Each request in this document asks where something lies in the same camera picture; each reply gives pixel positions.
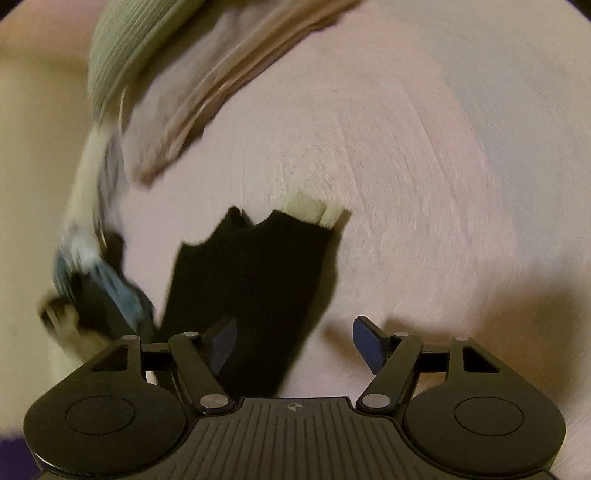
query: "black sock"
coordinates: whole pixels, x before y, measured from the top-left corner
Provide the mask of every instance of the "black sock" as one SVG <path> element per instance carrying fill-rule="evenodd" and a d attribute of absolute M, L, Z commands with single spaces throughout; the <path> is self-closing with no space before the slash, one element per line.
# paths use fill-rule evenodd
<path fill-rule="evenodd" d="M 278 211 L 250 226 L 230 208 L 206 242 L 181 246 L 157 341 L 232 316 L 238 339 L 218 381 L 233 398 L 276 395 L 303 339 L 330 234 Z"/>

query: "round pad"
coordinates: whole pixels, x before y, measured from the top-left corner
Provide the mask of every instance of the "round pad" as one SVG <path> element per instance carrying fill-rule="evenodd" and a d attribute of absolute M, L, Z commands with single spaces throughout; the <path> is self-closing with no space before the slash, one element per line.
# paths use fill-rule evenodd
<path fill-rule="evenodd" d="M 557 407 L 535 388 L 443 384 L 413 398 L 404 415 L 411 442 L 459 474 L 513 476 L 551 462 L 564 439 Z"/>
<path fill-rule="evenodd" d="M 68 425 L 87 435 L 108 435 L 134 419 L 134 405 L 123 398 L 98 395 L 74 403 L 66 413 Z"/>
<path fill-rule="evenodd" d="M 119 476 L 176 445 L 186 419 L 170 392 L 142 379 L 85 380 L 62 382 L 29 409 L 25 438 L 42 462 L 74 475 Z"/>
<path fill-rule="evenodd" d="M 494 437 L 507 435 L 521 427 L 523 413 L 510 401 L 478 397 L 464 400 L 456 407 L 456 420 L 472 433 Z"/>

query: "purple object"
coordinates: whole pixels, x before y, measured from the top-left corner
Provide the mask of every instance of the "purple object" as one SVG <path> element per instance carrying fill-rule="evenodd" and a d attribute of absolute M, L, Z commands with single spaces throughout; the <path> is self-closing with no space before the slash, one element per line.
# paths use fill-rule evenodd
<path fill-rule="evenodd" d="M 0 480 L 33 480 L 40 473 L 24 438 L 0 438 Z"/>

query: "metal screw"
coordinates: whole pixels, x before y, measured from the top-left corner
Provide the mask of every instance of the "metal screw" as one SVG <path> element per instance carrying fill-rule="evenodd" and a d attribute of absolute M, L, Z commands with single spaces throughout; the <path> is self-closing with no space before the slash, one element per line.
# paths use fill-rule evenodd
<path fill-rule="evenodd" d="M 367 408 L 385 408 L 390 405 L 390 398 L 381 393 L 370 393 L 361 399 Z"/>
<path fill-rule="evenodd" d="M 199 399 L 201 405 L 205 408 L 211 408 L 212 410 L 225 407 L 229 402 L 230 400 L 228 400 L 227 396 L 220 395 L 219 393 L 210 393 Z"/>

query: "ribbed plastic surface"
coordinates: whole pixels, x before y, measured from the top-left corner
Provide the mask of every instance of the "ribbed plastic surface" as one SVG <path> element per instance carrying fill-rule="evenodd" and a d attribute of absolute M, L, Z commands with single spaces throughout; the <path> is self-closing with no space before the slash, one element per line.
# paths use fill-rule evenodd
<path fill-rule="evenodd" d="M 235 413 L 197 422 L 153 480 L 438 480 L 387 419 L 363 416 L 345 398 L 247 399 Z"/>

